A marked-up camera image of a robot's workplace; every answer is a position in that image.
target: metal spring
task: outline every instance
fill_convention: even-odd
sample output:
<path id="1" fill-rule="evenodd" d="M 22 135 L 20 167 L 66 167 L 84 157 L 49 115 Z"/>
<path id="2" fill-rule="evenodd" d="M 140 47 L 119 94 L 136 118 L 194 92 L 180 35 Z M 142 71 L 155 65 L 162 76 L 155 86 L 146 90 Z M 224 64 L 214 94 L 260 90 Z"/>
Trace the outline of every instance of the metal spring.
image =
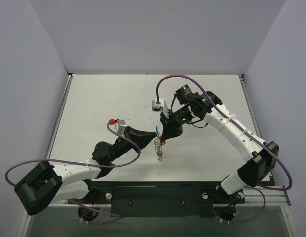
<path id="1" fill-rule="evenodd" d="M 163 155 L 163 148 L 160 140 L 160 134 L 154 139 L 155 151 L 156 154 L 161 157 Z"/>

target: white wall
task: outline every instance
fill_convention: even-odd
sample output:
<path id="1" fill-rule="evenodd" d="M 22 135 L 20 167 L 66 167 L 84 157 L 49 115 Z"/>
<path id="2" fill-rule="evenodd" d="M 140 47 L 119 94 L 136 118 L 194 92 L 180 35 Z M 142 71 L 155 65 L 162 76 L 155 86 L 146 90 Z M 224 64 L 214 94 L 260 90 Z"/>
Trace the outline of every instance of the white wall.
<path id="1" fill-rule="evenodd" d="M 69 72 L 243 74 L 285 0 L 30 0 Z"/>
<path id="2" fill-rule="evenodd" d="M 279 144 L 293 176 L 292 211 L 299 236 L 306 236 L 306 0 L 287 0 L 245 83 L 263 137 Z M 287 184 L 281 169 L 275 174 Z"/>
<path id="3" fill-rule="evenodd" d="M 0 237 L 15 236 L 23 207 L 5 171 L 43 158 L 66 70 L 28 0 L 0 1 Z M 16 170 L 16 182 L 31 166 Z"/>

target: purple cable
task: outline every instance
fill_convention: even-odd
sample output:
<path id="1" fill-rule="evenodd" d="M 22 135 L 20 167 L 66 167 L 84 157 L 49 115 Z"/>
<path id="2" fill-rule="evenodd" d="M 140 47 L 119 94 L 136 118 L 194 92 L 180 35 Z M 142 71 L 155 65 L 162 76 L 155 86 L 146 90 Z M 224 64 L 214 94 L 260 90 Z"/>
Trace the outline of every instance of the purple cable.
<path id="1" fill-rule="evenodd" d="M 123 140 L 126 140 L 128 141 L 129 143 L 131 143 L 133 146 L 136 147 L 137 151 L 138 151 L 138 154 L 137 156 L 130 162 L 126 163 L 126 164 L 120 164 L 120 165 L 116 165 L 116 166 L 108 166 L 108 165 L 98 165 L 98 164 L 87 164 L 88 166 L 91 166 L 91 167 L 98 167 L 98 168 L 120 168 L 120 167 L 125 167 L 127 165 L 130 165 L 132 163 L 134 163 L 139 157 L 140 157 L 140 154 L 141 154 L 141 149 L 140 147 L 134 143 L 133 141 L 131 141 L 130 139 L 112 131 L 110 128 L 110 123 L 107 123 L 107 129 L 109 132 L 111 132 L 112 134 L 120 137 L 121 139 Z M 17 165 L 14 165 L 13 167 L 9 168 L 8 171 L 6 171 L 5 173 L 5 180 L 12 186 L 15 186 L 16 184 L 14 184 L 13 182 L 10 181 L 9 177 L 8 177 L 8 174 L 15 168 L 17 167 L 20 167 L 22 165 L 25 165 L 25 164 L 30 164 L 30 163 L 35 163 L 35 162 L 42 162 L 42 161 L 50 161 L 50 162 L 57 162 L 57 163 L 63 163 L 63 164 L 74 164 L 74 165 L 81 165 L 81 166 L 86 166 L 86 163 L 79 163 L 79 162 L 73 162 L 73 161 L 66 161 L 66 160 L 59 160 L 59 159 L 34 159 L 34 160 L 29 160 L 29 161 L 25 161 L 25 162 L 22 162 L 22 163 L 19 163 Z"/>
<path id="2" fill-rule="evenodd" d="M 78 205 L 80 207 L 83 207 L 87 210 L 90 210 L 90 212 L 92 211 L 95 211 L 95 212 L 98 212 L 100 214 L 104 214 L 104 215 L 108 215 L 108 216 L 113 216 L 113 217 L 116 217 L 115 219 L 113 220 L 110 220 L 110 221 L 103 221 L 103 222 L 88 222 L 88 224 L 91 224 L 91 225 L 104 225 L 104 224 L 109 224 L 109 223 L 112 223 L 112 222 L 115 222 L 115 221 L 118 221 L 122 218 L 122 216 L 120 215 L 117 215 L 117 214 L 112 214 L 112 213 L 109 213 L 109 212 L 104 212 L 104 211 L 101 211 L 101 210 L 97 210 L 97 209 L 93 209 L 91 207 L 88 207 L 88 206 L 85 206 L 85 205 L 82 205 L 76 201 L 73 201 L 73 200 L 68 200 L 68 202 L 72 203 L 72 204 L 75 204 L 75 205 Z"/>
<path id="3" fill-rule="evenodd" d="M 265 211 L 265 207 L 266 207 L 266 199 L 265 199 L 265 195 L 263 194 L 263 192 L 261 190 L 259 190 L 258 188 L 255 188 L 255 187 L 251 187 L 251 186 L 245 186 L 245 188 L 248 188 L 248 189 L 254 189 L 256 190 L 257 192 L 260 192 L 262 197 L 263 197 L 263 207 L 261 209 L 261 211 L 253 216 L 252 218 L 249 218 L 249 219 L 246 219 L 246 220 L 239 220 L 239 221 L 226 221 L 226 220 L 223 220 L 220 216 L 218 216 L 217 212 L 216 212 L 216 216 L 222 221 L 226 222 L 226 223 L 229 223 L 229 224 L 238 224 L 238 223 L 245 223 L 245 222 L 250 222 L 250 221 L 254 221 L 255 219 L 257 219 L 258 217 L 260 217 L 262 215 L 262 213 Z"/>
<path id="4" fill-rule="evenodd" d="M 212 101 L 211 97 L 207 94 L 207 92 L 203 89 L 203 87 L 198 83 L 196 82 L 194 79 L 192 79 L 191 77 L 189 76 L 186 76 L 186 75 L 182 75 L 182 74 L 171 74 L 171 75 L 168 75 L 168 76 L 165 76 L 164 78 L 162 78 L 157 86 L 156 86 L 156 98 L 157 98 L 157 101 L 159 102 L 159 94 L 158 94 L 158 89 L 159 89 L 159 86 L 161 85 L 161 83 L 163 81 L 165 81 L 166 79 L 168 78 L 174 78 L 174 77 L 180 77 L 180 78 L 185 78 L 187 80 L 190 80 L 191 82 L 193 82 L 196 86 L 199 87 L 199 89 L 202 91 L 202 93 L 206 96 L 206 98 L 209 100 L 209 102 L 211 103 L 211 105 L 225 118 L 225 119 L 228 119 L 229 117 L 227 115 L 225 115 L 218 107 L 217 105 Z M 260 141 L 258 141 L 255 137 L 253 137 L 251 134 L 249 134 L 248 132 L 245 132 L 245 130 L 237 123 L 235 122 L 234 120 L 230 120 L 230 122 L 232 122 L 238 129 L 240 129 L 242 132 L 244 132 L 244 134 L 246 136 L 248 136 L 250 139 L 252 139 L 254 142 L 256 142 L 258 145 L 260 145 L 264 150 L 266 150 L 278 163 L 279 165 L 281 166 L 281 168 L 285 171 L 286 175 L 288 176 L 288 179 L 289 179 L 289 185 L 285 188 L 273 188 L 273 187 L 268 187 L 268 186 L 265 186 L 265 185 L 261 185 L 259 184 L 258 186 L 260 187 L 263 187 L 263 188 L 266 188 L 266 189 L 271 189 L 271 190 L 279 190 L 279 191 L 286 191 L 286 190 L 289 190 L 291 189 L 292 187 L 292 178 L 291 178 L 291 175 L 289 173 L 289 171 L 287 170 L 287 168 L 285 167 L 285 165 L 281 162 L 281 160 L 270 150 L 268 149 L 268 147 L 266 147 L 264 144 L 262 144 Z"/>

